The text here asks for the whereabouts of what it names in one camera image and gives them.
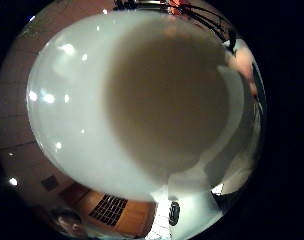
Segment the white circular surface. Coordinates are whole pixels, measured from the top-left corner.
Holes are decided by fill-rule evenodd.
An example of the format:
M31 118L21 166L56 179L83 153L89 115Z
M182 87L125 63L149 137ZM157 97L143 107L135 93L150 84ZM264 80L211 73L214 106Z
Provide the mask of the white circular surface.
M158 200L164 186L178 198L209 190L252 124L250 93L224 56L213 35L177 18L83 19L33 65L33 133L55 166L100 192Z

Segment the wooden panel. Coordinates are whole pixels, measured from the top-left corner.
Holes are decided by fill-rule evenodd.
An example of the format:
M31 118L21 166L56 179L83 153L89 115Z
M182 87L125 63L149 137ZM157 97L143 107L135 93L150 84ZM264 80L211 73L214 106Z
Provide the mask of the wooden panel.
M125 210L122 215L116 230L134 237L140 236L144 227L144 213Z
M132 237L145 237L148 234L154 219L155 203L129 200L116 226L112 227L89 216L104 195L104 193L90 191L74 205L74 209L84 220L100 228Z
M89 191L90 190L87 187L75 182L60 192L59 196L64 200L64 202L66 202L66 204L73 207Z

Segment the vent grate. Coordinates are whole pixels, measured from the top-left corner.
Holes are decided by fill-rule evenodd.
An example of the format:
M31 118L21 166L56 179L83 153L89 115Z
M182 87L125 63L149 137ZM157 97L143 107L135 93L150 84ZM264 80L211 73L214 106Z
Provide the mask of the vent grate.
M89 215L109 226L115 226L127 202L126 199L106 194Z
M58 180L56 179L56 177L54 175L52 175L46 179L43 179L41 181L41 184L48 192L52 191L57 186L59 186Z

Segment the small black object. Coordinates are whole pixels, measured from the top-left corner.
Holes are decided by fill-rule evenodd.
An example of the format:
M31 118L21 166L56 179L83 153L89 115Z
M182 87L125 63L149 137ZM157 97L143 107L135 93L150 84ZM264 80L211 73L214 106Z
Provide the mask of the small black object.
M180 215L180 205L177 202L171 203L170 213L169 213L169 224L175 226L179 221Z

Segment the dark background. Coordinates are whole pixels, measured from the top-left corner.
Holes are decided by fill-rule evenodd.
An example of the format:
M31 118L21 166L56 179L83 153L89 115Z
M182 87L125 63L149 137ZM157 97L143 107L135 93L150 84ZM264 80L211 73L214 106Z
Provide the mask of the dark background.
M0 0L0 65L49 0ZM195 239L304 239L304 2L209 0L244 36L268 104L262 159L238 203ZM0 239L64 239L32 216L3 178Z

